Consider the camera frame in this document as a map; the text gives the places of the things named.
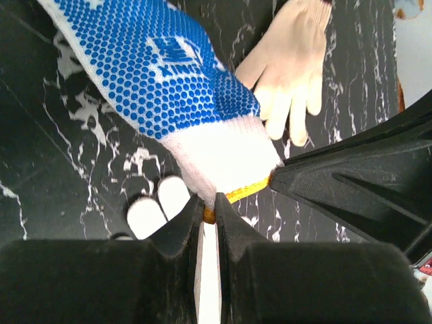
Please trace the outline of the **cream glove front right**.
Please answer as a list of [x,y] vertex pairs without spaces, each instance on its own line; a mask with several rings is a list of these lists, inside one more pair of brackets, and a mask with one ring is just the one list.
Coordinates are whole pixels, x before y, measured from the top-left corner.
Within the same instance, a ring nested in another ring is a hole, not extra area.
[[304,146],[306,116],[320,114],[331,11],[330,1],[287,1],[236,68],[239,81],[253,90],[272,140],[287,130],[293,145]]

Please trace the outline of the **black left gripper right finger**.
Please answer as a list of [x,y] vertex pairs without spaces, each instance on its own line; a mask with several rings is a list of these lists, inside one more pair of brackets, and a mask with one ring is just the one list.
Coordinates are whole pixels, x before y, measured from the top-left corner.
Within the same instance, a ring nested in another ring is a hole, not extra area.
[[272,243],[215,200],[222,323],[424,323],[406,257],[382,243]]

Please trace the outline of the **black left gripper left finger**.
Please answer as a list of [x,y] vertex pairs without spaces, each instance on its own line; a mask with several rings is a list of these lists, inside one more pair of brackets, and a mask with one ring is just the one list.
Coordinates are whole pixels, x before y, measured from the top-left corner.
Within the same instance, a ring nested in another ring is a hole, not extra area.
[[1,249],[2,323],[195,323],[204,204],[145,240],[28,240]]

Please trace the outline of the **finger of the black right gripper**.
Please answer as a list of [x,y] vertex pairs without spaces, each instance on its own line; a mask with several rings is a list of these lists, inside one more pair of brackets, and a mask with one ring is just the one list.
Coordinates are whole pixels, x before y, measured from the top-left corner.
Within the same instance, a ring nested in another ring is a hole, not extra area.
[[270,187],[423,262],[431,256],[431,97],[361,134],[286,160]]

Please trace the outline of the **blue dotted white glove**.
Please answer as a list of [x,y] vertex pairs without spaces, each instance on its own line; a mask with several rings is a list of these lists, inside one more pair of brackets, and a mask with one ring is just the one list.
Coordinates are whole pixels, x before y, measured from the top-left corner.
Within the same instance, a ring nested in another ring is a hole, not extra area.
[[218,60],[205,30],[166,1],[42,1],[107,102],[176,159],[213,208],[267,186],[281,159],[254,95]]

